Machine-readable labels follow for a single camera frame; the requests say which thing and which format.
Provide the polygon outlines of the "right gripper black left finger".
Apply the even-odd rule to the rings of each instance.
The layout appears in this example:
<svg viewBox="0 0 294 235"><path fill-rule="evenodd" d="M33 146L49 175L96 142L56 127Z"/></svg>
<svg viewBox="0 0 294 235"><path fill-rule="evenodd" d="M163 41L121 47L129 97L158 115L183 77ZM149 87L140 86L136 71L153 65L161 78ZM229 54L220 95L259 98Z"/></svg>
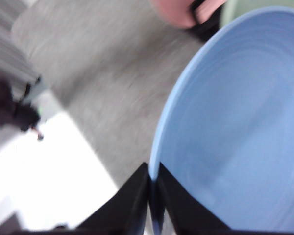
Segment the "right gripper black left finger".
<svg viewBox="0 0 294 235"><path fill-rule="evenodd" d="M73 235L142 235L149 196L147 163L142 163L118 192L72 230Z"/></svg>

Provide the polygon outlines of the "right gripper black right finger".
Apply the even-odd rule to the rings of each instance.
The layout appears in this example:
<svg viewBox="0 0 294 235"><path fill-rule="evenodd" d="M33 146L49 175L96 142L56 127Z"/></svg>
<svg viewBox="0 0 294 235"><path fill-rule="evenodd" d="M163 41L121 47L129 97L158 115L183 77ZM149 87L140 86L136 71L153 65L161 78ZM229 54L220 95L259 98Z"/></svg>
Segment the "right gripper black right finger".
<svg viewBox="0 0 294 235"><path fill-rule="evenodd" d="M159 197L179 235L293 235L293 231L272 231L271 227L255 230L251 225L265 218L270 203L256 186L235 179L226 187L213 187L216 200L209 203L199 195L207 187L185 189L174 175L159 165L157 176Z"/></svg>

